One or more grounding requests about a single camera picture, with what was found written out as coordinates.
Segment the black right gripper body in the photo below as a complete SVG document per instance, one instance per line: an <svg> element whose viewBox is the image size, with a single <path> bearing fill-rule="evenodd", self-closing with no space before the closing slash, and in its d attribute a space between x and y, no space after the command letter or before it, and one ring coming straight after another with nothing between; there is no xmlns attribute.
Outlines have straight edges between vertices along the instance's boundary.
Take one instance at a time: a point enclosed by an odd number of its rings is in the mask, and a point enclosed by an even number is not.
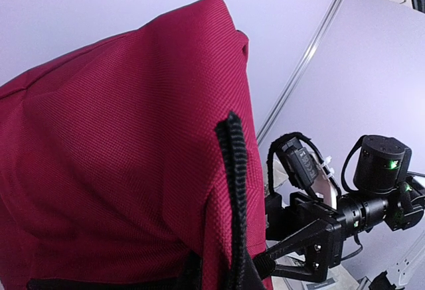
<svg viewBox="0 0 425 290"><path fill-rule="evenodd" d="M269 275L327 275L341 261L342 216L336 210L300 192L290 194L286 207L280 194L269 194L265 210L266 239L277 242L266 250ZM293 252L304 256L302 266L277 263Z"/></svg>

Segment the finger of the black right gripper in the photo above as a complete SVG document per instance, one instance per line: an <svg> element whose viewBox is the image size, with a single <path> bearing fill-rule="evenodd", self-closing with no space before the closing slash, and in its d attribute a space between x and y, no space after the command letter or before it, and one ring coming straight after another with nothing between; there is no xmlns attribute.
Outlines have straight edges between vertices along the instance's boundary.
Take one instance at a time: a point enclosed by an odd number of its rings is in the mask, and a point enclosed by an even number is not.
<svg viewBox="0 0 425 290"><path fill-rule="evenodd" d="M297 252L304 254L307 259L327 259L327 246L324 245L327 228L323 220L314 220L305 226L295 221L273 222L266 230L266 239L278 243L255 257L268 256L278 259Z"/></svg>
<svg viewBox="0 0 425 290"><path fill-rule="evenodd" d="M259 275L313 275L314 270L306 266L288 266L276 263L268 256L257 256L254 265Z"/></svg>

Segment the red student backpack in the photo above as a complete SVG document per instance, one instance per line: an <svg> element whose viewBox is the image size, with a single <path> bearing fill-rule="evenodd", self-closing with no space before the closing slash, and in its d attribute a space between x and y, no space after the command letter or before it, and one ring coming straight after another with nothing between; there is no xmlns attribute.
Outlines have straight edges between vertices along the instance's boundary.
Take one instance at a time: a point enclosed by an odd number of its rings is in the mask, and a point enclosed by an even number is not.
<svg viewBox="0 0 425 290"><path fill-rule="evenodd" d="M248 38L223 0L1 87L6 289L271 289Z"/></svg>

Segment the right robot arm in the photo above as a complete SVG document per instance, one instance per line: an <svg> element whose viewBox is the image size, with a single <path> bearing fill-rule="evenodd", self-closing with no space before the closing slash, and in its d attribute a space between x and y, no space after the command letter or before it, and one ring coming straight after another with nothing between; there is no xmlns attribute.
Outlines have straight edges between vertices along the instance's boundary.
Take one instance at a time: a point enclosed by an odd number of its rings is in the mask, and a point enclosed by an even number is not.
<svg viewBox="0 0 425 290"><path fill-rule="evenodd" d="M407 230L424 216L424 188L408 170L412 151L393 137L364 135L353 187L335 180L327 161L299 132L269 148L266 238L274 245L254 258L258 275L325 281L347 259L343 244L385 223Z"/></svg>

